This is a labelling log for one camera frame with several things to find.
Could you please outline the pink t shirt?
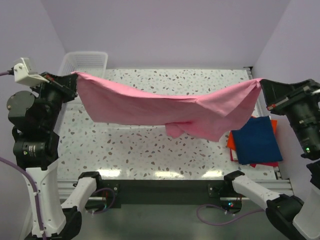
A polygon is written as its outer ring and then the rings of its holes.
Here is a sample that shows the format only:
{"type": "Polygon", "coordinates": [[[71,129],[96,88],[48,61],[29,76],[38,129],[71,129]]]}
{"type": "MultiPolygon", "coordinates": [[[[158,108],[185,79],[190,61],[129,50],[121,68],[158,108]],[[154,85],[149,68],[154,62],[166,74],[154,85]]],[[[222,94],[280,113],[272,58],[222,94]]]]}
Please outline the pink t shirt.
{"type": "Polygon", "coordinates": [[[213,142],[247,123],[261,90],[256,78],[204,95],[160,95],[77,72],[78,95],[94,122],[165,126],[170,137],[186,133],[213,142]]]}

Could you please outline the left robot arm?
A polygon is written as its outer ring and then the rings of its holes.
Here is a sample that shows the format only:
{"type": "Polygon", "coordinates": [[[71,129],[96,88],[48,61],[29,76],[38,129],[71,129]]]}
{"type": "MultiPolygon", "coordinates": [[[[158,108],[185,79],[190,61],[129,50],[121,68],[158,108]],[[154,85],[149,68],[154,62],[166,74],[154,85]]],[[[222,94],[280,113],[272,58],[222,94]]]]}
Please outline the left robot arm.
{"type": "Polygon", "coordinates": [[[82,173],[65,202],[58,190],[58,145],[54,129],[65,103],[77,96],[77,74],[57,76],[47,72],[30,91],[19,91],[7,101],[13,124],[14,168],[27,184],[32,211],[29,240],[71,240],[82,226],[82,213],[90,196],[104,190],[97,171],[82,173]]]}

